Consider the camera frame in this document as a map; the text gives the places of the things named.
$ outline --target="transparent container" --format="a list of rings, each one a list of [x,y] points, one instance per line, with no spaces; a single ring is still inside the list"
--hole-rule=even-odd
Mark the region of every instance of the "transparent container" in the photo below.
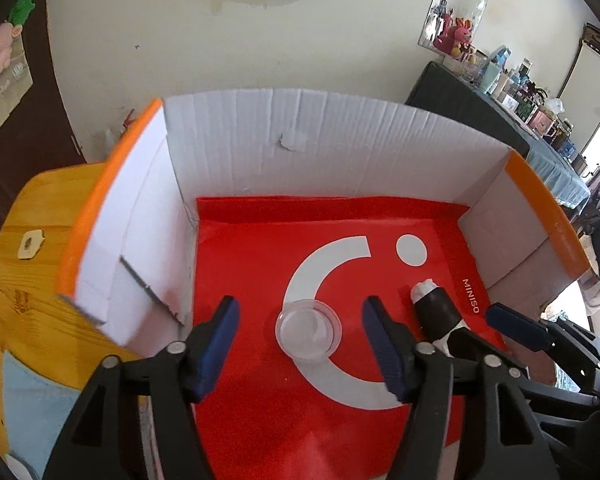
[[[341,339],[340,319],[321,301],[287,303],[276,321],[276,340],[294,361],[324,361],[336,351]]]

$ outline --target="metal bolt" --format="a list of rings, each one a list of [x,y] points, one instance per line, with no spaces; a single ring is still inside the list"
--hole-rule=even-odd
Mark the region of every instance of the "metal bolt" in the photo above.
[[[110,370],[118,366],[120,358],[117,355],[108,355],[102,360],[102,367]]]
[[[502,364],[502,359],[497,355],[489,354],[484,356],[484,364],[491,368],[497,368]]]
[[[436,353],[436,347],[433,346],[431,343],[427,343],[426,341],[423,341],[416,345],[416,352],[418,354],[423,354],[423,355],[433,355]]]
[[[167,352],[170,354],[182,354],[187,349],[187,345],[185,345],[182,341],[174,341],[173,343],[169,343],[167,346]]]

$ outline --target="pink plush toy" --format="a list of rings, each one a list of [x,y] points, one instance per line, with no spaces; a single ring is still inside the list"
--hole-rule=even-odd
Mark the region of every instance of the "pink plush toy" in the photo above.
[[[22,25],[15,27],[9,22],[0,26],[0,74],[11,63],[11,45],[13,40],[22,33]]]
[[[470,30],[470,20],[456,18],[456,24],[450,27],[446,34],[440,34],[433,42],[433,46],[441,52],[458,59],[462,54],[462,46],[471,45],[473,38]]]

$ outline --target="red surface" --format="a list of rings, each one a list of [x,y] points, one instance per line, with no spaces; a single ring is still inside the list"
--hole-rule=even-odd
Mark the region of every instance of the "red surface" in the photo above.
[[[225,294],[240,303],[240,327],[218,387],[197,408],[203,445],[222,480],[366,480],[390,467],[407,407],[370,412],[334,402],[302,377],[276,343],[274,325],[291,276],[327,243],[365,235],[372,255],[336,268],[317,295],[340,317],[343,338],[331,359],[349,374],[382,380],[362,328],[363,300],[379,296],[394,319],[421,337],[409,292],[427,278],[446,288],[474,331],[501,344],[482,319],[489,301],[458,228],[464,206],[276,197],[200,199],[198,210],[194,322],[209,319]],[[395,243],[403,234],[426,244],[423,266],[407,266],[397,256]],[[463,280],[480,314],[474,314]],[[461,414],[455,400],[450,442],[460,435]]]

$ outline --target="wooden table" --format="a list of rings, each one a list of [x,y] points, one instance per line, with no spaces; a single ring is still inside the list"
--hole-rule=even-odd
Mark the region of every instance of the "wooden table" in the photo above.
[[[9,450],[2,410],[2,352],[40,375],[82,389],[108,354],[135,355],[94,329],[54,293],[56,269],[71,225],[104,164],[41,173],[20,192],[0,231],[0,454]],[[45,241],[32,260],[16,252],[23,234],[42,229]]]

